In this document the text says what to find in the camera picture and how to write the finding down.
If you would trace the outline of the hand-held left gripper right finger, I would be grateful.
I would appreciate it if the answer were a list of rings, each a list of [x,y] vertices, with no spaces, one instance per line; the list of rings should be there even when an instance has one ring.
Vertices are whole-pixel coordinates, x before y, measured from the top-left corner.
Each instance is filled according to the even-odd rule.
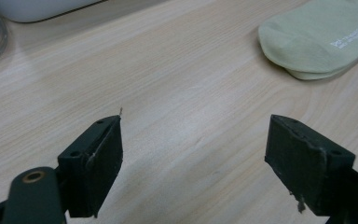
[[[336,213],[354,160],[352,152],[302,122],[270,117],[265,161],[315,215]]]

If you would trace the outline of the white divided storage box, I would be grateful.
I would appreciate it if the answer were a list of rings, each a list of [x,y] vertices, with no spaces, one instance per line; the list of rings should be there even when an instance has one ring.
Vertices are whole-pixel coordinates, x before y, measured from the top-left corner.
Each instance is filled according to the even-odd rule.
[[[42,21],[103,0],[0,0],[0,15],[10,21]]]

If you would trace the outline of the light green sock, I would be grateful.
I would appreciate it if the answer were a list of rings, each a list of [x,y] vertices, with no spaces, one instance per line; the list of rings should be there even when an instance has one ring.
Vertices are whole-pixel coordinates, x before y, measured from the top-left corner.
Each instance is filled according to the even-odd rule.
[[[358,0],[310,0],[258,28],[273,63],[300,73],[326,74],[358,60]]]
[[[311,73],[311,72],[300,72],[295,70],[290,70],[286,68],[286,71],[294,78],[299,80],[319,80],[319,79],[326,79],[330,77],[339,77],[351,70],[356,64],[358,64],[358,57],[348,65],[335,69],[331,72],[324,72],[324,73]]]

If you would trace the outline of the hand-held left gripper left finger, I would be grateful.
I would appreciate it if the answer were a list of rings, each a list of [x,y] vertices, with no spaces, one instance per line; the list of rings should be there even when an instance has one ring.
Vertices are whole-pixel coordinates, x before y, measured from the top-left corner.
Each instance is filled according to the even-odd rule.
[[[58,157],[70,217],[97,217],[123,162],[119,115],[99,119]]]

